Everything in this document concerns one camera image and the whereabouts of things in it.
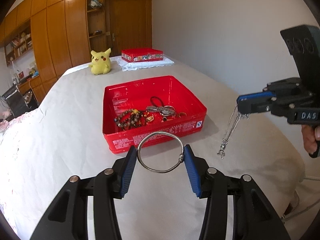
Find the person's right hand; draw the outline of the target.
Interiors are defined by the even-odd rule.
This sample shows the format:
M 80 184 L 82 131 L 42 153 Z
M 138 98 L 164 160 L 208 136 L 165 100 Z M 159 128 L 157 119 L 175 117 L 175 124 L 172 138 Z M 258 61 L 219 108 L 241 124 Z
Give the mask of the person's right hand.
M 316 128 L 312 128 L 308 125 L 302 125 L 304 149 L 306 150 L 306 152 L 308 152 L 308 154 L 313 154 L 317 151 L 317 142 L 319 141 L 319 129 L 319 126 L 317 126 Z

